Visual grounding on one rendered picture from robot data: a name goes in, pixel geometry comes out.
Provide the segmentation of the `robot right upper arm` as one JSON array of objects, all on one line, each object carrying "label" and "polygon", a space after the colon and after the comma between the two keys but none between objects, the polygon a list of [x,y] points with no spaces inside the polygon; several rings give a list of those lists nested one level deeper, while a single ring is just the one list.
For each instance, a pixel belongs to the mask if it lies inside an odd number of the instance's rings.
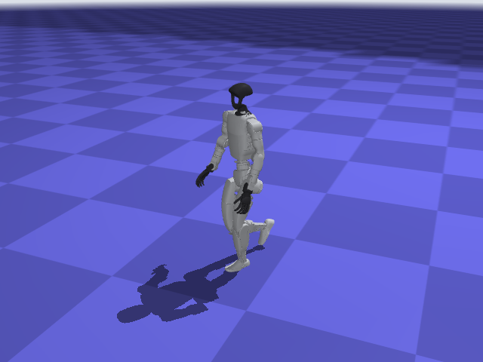
[{"label": "robot right upper arm", "polygon": [[226,148],[229,145],[228,141],[228,133],[227,133],[227,115],[229,112],[232,110],[225,111],[223,113],[223,124],[222,124],[222,135],[217,139],[217,144],[222,146],[223,148]]}]

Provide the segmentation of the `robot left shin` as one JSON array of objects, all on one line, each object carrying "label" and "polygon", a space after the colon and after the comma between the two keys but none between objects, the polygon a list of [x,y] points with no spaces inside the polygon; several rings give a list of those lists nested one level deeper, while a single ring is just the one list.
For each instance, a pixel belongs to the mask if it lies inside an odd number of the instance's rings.
[{"label": "robot left shin", "polygon": [[[242,263],[246,262],[246,251],[249,242],[249,225],[243,224],[238,234],[232,229],[232,238],[236,249],[238,260]],[[240,259],[239,259],[240,258]],[[243,260],[243,261],[242,261]]]}]

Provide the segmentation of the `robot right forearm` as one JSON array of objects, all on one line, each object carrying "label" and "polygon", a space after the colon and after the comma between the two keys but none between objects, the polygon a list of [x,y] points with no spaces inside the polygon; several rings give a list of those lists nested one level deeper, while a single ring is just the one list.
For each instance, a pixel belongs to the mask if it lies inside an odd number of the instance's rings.
[{"label": "robot right forearm", "polygon": [[224,152],[225,152],[225,149],[222,146],[216,144],[214,154],[212,156],[211,162],[209,163],[214,165],[214,168],[212,170],[217,170],[218,164],[220,163],[220,160]]}]

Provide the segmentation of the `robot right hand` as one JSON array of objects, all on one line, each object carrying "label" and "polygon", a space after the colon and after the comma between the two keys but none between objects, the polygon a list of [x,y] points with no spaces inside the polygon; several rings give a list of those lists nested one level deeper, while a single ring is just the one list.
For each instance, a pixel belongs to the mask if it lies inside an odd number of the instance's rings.
[{"label": "robot right hand", "polygon": [[210,172],[211,172],[211,173],[212,173],[212,172],[214,172],[214,171],[212,170],[213,168],[214,168],[214,165],[213,165],[213,164],[209,164],[209,165],[206,167],[206,169],[200,173],[200,175],[199,175],[199,176],[198,176],[198,178],[196,179],[196,185],[197,185],[198,187],[200,187],[200,186],[202,186],[202,185],[203,185],[203,186],[205,185],[205,184],[204,184],[204,179],[205,179],[205,177],[206,177],[206,176],[207,176],[207,175],[208,175]]}]

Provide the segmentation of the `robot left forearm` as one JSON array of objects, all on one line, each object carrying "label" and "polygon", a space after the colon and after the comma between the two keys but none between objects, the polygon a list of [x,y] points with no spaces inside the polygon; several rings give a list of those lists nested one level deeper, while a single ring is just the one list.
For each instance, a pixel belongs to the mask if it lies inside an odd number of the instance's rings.
[{"label": "robot left forearm", "polygon": [[256,154],[254,156],[254,163],[251,165],[250,173],[246,179],[249,190],[253,191],[254,186],[257,183],[258,175],[262,170],[262,167],[263,167],[263,156],[261,154]]}]

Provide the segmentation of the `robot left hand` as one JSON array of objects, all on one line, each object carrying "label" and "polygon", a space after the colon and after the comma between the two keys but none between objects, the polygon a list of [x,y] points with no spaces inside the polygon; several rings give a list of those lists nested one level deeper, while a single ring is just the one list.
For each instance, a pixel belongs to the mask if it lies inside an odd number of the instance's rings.
[{"label": "robot left hand", "polygon": [[[239,197],[235,202],[234,204],[236,204],[240,199],[240,204],[239,206],[234,210],[234,211],[237,211],[239,210],[239,212],[237,213],[240,213],[240,214],[246,214],[248,211],[249,211],[249,207],[250,207],[250,203],[251,203],[251,194],[253,191],[249,190],[248,189],[248,183],[245,183],[244,184],[244,187],[243,187],[243,190],[242,190],[244,193],[241,194],[241,197]],[[246,209],[247,208],[247,209]],[[243,210],[244,209],[244,210]]]}]

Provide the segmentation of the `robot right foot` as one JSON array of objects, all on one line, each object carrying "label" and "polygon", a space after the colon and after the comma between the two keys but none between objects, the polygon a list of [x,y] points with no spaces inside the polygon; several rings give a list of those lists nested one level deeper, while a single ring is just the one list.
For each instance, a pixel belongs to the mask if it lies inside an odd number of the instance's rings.
[{"label": "robot right foot", "polygon": [[266,228],[263,228],[264,230],[260,230],[260,237],[258,244],[263,245],[266,242],[266,239],[269,236],[270,230],[274,225],[274,219],[266,219],[264,224],[267,224]]}]

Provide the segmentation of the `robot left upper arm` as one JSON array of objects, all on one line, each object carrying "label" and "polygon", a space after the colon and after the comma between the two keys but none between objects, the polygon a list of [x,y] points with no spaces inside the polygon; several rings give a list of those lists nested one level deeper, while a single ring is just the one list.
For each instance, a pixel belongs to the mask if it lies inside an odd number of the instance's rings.
[{"label": "robot left upper arm", "polygon": [[251,155],[251,160],[254,162],[254,156],[256,154],[261,154],[264,160],[265,155],[264,155],[263,139],[262,139],[263,126],[258,120],[254,118],[248,119],[246,122],[247,122],[247,131],[251,135],[252,145],[256,151]]}]

